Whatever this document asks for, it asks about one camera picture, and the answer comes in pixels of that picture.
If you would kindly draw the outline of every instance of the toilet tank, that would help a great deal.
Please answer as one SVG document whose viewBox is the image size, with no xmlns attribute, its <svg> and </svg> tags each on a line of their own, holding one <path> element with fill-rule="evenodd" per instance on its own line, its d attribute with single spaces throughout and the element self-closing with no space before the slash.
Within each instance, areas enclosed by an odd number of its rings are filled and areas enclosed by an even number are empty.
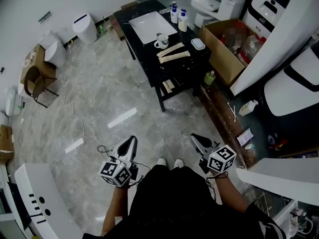
<svg viewBox="0 0 319 239">
<path fill-rule="evenodd" d="M 48 33 L 42 36 L 39 44 L 46 50 L 56 41 L 61 42 L 59 38 L 50 30 Z"/>
</svg>

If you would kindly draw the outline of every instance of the wooden chair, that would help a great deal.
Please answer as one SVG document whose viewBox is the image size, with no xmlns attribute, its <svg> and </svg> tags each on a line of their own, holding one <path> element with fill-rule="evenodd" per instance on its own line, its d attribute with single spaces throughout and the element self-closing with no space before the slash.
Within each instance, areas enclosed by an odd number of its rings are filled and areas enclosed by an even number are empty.
<svg viewBox="0 0 319 239">
<path fill-rule="evenodd" d="M 38 102 L 39 95 L 45 91 L 48 91 L 56 96 L 59 96 L 59 95 L 50 91 L 49 89 L 47 89 L 45 87 L 45 79 L 56 80 L 56 78 L 43 77 L 40 70 L 36 66 L 30 67 L 30 69 L 27 71 L 25 78 L 24 78 L 24 91 L 27 93 L 27 95 L 31 96 L 38 104 L 47 108 L 47 106 Z M 32 93 L 28 89 L 28 82 L 29 81 L 34 83 L 34 88 L 33 88 Z"/>
</svg>

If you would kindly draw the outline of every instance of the white mug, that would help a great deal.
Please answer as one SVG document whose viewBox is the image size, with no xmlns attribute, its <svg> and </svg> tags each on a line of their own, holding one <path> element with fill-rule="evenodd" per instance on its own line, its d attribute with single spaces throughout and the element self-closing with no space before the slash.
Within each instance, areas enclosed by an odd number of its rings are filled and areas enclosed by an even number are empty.
<svg viewBox="0 0 319 239">
<path fill-rule="evenodd" d="M 168 35 L 162 33 L 157 33 L 156 35 L 158 40 L 154 43 L 154 46 L 165 50 L 168 47 Z"/>
</svg>

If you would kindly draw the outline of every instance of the white sink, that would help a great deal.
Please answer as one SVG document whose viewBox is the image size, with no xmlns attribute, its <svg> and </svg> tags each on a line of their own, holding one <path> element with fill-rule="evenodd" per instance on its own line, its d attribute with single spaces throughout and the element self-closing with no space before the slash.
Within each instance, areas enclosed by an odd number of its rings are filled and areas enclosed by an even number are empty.
<svg viewBox="0 0 319 239">
<path fill-rule="evenodd" d="M 143 44 L 157 39 L 156 34 L 175 34 L 177 31 L 157 12 L 151 12 L 129 21 Z"/>
</svg>

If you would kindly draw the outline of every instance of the white bottle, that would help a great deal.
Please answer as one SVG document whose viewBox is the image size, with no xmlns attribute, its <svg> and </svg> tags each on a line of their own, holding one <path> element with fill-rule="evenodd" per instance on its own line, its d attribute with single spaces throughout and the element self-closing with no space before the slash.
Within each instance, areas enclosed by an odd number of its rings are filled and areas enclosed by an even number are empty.
<svg viewBox="0 0 319 239">
<path fill-rule="evenodd" d="M 243 106 L 240 108 L 239 114 L 240 114 L 241 116 L 245 116 L 245 115 L 251 113 L 251 112 L 254 110 L 254 108 L 255 108 L 255 106 L 256 106 L 257 104 L 258 104 L 258 102 L 257 102 L 256 100 L 254 100 L 254 101 L 249 101 L 248 103 L 246 103 L 245 105 L 243 105 Z"/>
<path fill-rule="evenodd" d="M 171 11 L 170 11 L 170 20 L 171 22 L 177 24 L 178 23 L 178 12 L 177 12 L 177 6 L 172 5 Z"/>
<path fill-rule="evenodd" d="M 181 14 L 178 16 L 178 28 L 180 31 L 187 31 L 188 18 L 186 16 L 186 10 L 182 9 Z"/>
</svg>

